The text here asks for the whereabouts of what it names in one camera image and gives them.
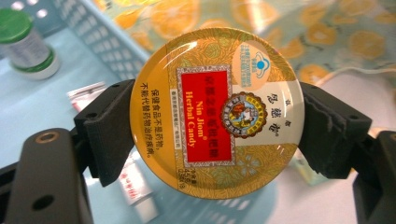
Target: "round tin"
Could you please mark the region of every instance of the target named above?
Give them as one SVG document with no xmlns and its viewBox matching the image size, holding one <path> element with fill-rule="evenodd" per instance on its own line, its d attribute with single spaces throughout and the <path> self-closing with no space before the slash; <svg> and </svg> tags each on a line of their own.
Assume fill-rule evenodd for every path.
<svg viewBox="0 0 396 224">
<path fill-rule="evenodd" d="M 133 138 L 163 182 L 191 196 L 242 196 L 288 164 L 304 126 L 300 84 L 259 37 L 184 34 L 155 52 L 132 91 Z"/>
</svg>

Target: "herbal candy tin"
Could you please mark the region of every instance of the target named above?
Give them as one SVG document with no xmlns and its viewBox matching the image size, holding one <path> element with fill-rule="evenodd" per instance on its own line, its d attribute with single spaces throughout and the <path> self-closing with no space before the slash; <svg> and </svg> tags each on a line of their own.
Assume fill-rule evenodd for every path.
<svg viewBox="0 0 396 224">
<path fill-rule="evenodd" d="M 163 182 L 191 196 L 242 196 L 288 164 L 304 99 L 285 59 L 231 28 L 184 34 L 155 52 L 131 97 L 139 153 Z"/>
</svg>

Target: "plastic basket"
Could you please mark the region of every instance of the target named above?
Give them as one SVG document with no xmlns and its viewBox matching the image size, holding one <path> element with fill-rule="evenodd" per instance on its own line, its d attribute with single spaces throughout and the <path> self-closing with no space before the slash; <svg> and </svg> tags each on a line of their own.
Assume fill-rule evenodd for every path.
<svg viewBox="0 0 396 224">
<path fill-rule="evenodd" d="M 149 54 L 100 13 L 90 0 L 2 0 L 0 7 L 29 13 L 43 36 L 63 28 L 78 38 L 121 80 L 136 78 Z"/>
</svg>

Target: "table surface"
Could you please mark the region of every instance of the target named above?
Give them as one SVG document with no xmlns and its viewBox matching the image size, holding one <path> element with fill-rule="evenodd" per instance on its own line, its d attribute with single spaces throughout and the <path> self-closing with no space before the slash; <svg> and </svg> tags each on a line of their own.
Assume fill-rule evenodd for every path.
<svg viewBox="0 0 396 224">
<path fill-rule="evenodd" d="M 0 148 L 0 167 L 19 159 L 24 140 L 33 133 L 48 128 L 70 130 L 74 127 L 73 117 L 77 111 L 70 105 L 66 95 L 68 91 L 99 81 L 104 81 L 107 86 L 120 81 L 69 29 L 48 37 L 46 41 L 53 46 L 62 62 L 59 72 L 51 78 L 29 80 L 12 70 L 7 59 L 0 61 L 0 141 L 3 145 Z M 334 80 L 337 78 L 339 81 L 345 81 L 345 78 L 351 81 L 360 79 L 360 76 L 350 72 L 348 76 L 337 76 Z M 388 85 L 381 80 L 377 81 L 378 85 Z M 323 88 L 337 90 L 340 85 L 329 81 Z M 335 93 L 348 102 L 357 103 L 353 90 Z M 387 91 L 379 94 L 389 95 Z M 385 115 L 374 111 L 367 115 L 375 117 L 376 126 L 396 127 L 395 106 L 385 111 Z M 203 200 L 171 189 L 140 159 L 136 163 L 153 189 L 150 197 L 158 216 L 151 220 L 152 223 L 356 223 L 352 192 L 355 173 L 347 180 L 328 180 L 309 186 L 289 166 L 270 184 L 247 196 L 231 200 Z M 136 208 L 123 198 L 119 182 L 102 188 L 88 172 L 84 175 L 95 223 L 141 222 Z"/>
</svg>

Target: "yellow flower pattern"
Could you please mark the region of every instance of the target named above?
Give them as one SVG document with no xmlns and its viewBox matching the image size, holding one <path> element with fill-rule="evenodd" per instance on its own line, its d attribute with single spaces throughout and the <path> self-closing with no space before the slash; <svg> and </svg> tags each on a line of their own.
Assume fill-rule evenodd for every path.
<svg viewBox="0 0 396 224">
<path fill-rule="evenodd" d="M 299 71 L 300 80 L 309 84 L 315 84 L 317 81 L 326 77 L 329 71 L 318 64 L 308 64 Z"/>
<path fill-rule="evenodd" d="M 323 68 L 319 77 L 348 66 L 339 63 L 339 52 L 359 62 L 349 66 L 362 69 L 396 63 L 393 0 L 113 0 L 111 7 L 92 1 L 149 52 L 194 29 L 231 27 L 257 32 L 289 61 L 299 79 L 307 80 L 299 71 L 309 64 Z M 207 46 L 205 53 L 215 57 L 227 39 Z M 184 64 L 195 62 L 184 59 Z M 319 77 L 308 80 L 316 83 Z"/>
</svg>

